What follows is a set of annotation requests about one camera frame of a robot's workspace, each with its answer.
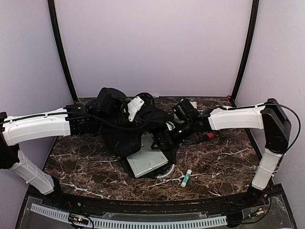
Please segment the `grey shrink-wrapped notebook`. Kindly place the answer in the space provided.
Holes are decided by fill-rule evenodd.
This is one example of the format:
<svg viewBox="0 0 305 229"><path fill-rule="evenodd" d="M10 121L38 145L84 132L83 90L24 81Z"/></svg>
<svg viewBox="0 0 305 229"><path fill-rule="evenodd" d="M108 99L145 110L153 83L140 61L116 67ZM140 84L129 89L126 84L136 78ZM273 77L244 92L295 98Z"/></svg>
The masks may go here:
<svg viewBox="0 0 305 229"><path fill-rule="evenodd" d="M135 178L142 177L168 163L168 159L160 149L151 149L152 144L152 135L145 133L142 135L140 150L126 157Z"/></svg>

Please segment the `black student backpack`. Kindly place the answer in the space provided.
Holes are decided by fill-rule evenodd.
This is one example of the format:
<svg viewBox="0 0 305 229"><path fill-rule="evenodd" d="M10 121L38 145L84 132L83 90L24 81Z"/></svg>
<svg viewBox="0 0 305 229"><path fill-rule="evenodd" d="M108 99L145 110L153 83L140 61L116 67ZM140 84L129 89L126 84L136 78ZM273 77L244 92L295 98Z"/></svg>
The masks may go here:
<svg viewBox="0 0 305 229"><path fill-rule="evenodd" d="M109 149L119 157L123 169L135 178L132 169L126 159L129 155L138 152L141 148L142 135L155 129L161 129L165 125L178 124L174 116L155 106L152 120L148 124L124 124L123 117L127 110L126 99L103 97L96 98L86 104L86 111L97 121L96 134L103 135L103 139ZM176 151L179 146L168 150L161 150L168 159L168 163L160 168L147 173L139 178L163 178L169 176L176 164Z"/></svg>

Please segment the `white tissue paper bag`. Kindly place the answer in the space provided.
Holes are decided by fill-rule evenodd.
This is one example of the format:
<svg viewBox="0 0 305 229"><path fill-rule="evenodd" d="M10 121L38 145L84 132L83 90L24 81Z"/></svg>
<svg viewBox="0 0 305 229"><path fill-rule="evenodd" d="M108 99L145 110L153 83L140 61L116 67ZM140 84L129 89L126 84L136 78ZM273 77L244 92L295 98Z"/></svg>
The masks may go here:
<svg viewBox="0 0 305 229"><path fill-rule="evenodd" d="M197 102L190 102L190 103L195 109L197 109Z"/></svg>

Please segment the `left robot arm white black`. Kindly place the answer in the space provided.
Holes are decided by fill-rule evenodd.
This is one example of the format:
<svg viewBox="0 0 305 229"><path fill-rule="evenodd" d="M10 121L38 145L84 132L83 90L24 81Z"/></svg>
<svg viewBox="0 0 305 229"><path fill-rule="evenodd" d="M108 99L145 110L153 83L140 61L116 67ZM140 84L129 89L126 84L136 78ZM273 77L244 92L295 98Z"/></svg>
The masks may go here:
<svg viewBox="0 0 305 229"><path fill-rule="evenodd" d="M155 101L151 94L140 93L128 100L115 88L102 88L96 99L86 105L72 104L57 110L26 116L0 114L0 167L14 172L27 184L34 186L57 208L67 204L61 186L53 176L44 173L31 162L20 148L20 143L53 137L108 134L114 131L138 132L153 118L139 117L139 112Z"/></svg>

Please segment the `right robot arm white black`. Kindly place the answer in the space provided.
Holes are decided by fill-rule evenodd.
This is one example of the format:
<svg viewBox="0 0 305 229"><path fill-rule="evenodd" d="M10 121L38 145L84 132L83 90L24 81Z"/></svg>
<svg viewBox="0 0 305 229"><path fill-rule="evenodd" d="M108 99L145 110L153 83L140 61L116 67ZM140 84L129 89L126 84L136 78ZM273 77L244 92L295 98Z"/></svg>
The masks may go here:
<svg viewBox="0 0 305 229"><path fill-rule="evenodd" d="M267 184L283 156L291 148L291 122L276 99L244 107L219 106L198 111L188 99L181 100L172 110L181 121L179 124L165 125L153 132L153 146L169 149L181 144L187 137L223 129L260 129L264 131L265 147L257 172L251 183L251 190L243 197L243 203L253 207L262 198L260 191Z"/></svg>

